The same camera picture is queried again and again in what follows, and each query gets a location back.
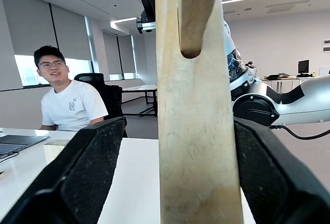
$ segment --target black hair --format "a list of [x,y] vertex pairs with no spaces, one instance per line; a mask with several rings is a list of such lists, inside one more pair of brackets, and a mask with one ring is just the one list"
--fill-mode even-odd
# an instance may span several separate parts
[[56,47],[53,47],[53,46],[43,46],[41,48],[39,48],[38,50],[35,51],[34,53],[34,57],[35,57],[35,64],[37,66],[37,68],[39,68],[39,61],[40,61],[40,58],[42,56],[45,56],[45,55],[53,55],[53,56],[56,56],[57,58],[59,58],[60,60],[64,61],[65,63],[65,59],[64,59],[64,56],[63,54],[60,52],[60,50]]

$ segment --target gray roller shade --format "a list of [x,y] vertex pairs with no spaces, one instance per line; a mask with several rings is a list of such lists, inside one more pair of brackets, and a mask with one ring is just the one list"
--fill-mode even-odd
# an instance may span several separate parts
[[107,54],[109,74],[122,74],[119,61],[117,37],[103,32],[104,46]]
[[9,32],[16,55],[33,55],[44,45],[56,46],[47,2],[3,0]]
[[59,48],[65,58],[92,60],[85,17],[52,5]]
[[134,56],[131,36],[118,37],[120,57],[124,73],[135,73]]

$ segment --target laptop keyboard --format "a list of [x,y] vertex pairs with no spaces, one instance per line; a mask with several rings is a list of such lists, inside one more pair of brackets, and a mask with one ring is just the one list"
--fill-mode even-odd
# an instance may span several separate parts
[[18,144],[0,144],[0,158],[7,156],[8,153],[14,152],[26,145],[18,145]]

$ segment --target white desk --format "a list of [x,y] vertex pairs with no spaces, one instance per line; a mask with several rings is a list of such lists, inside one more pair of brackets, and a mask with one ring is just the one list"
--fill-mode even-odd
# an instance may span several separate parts
[[289,76],[287,78],[279,78],[279,79],[274,79],[274,80],[268,80],[268,79],[262,79],[263,82],[268,84],[271,88],[273,88],[273,83],[276,83],[276,92],[277,93],[283,93],[283,82],[288,82],[291,81],[291,88],[286,88],[285,92],[289,92],[293,90],[295,87],[300,85],[301,83],[305,81],[309,81],[311,79],[317,78],[316,77],[297,77],[297,76]]
[[[139,113],[125,113],[124,116],[154,116],[157,117],[158,107],[157,107],[157,85],[142,85],[142,86],[133,86],[123,89],[123,93],[132,93],[132,92],[144,92],[145,96],[145,103],[146,105],[152,104],[153,106],[150,108],[145,109],[144,111],[141,111]],[[153,101],[148,101],[148,92],[151,92],[153,94]],[[149,114],[147,112],[153,110],[154,114]]]
[[[6,134],[50,138],[0,163],[0,220],[46,166],[43,143],[71,139],[75,132],[0,129]],[[255,224],[242,194],[245,224]],[[124,138],[113,183],[98,224],[160,224],[158,141]]]

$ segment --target wooden stick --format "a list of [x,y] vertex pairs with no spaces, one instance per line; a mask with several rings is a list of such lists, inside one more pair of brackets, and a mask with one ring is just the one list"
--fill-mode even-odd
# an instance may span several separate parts
[[180,0],[180,47],[184,57],[194,58],[200,54],[204,31],[213,10],[214,1]]
[[[243,223],[221,0],[205,32],[195,29],[191,41],[204,41],[194,59],[179,31],[199,24],[183,21],[180,2],[156,0],[161,223]],[[196,20],[202,4],[190,11]]]

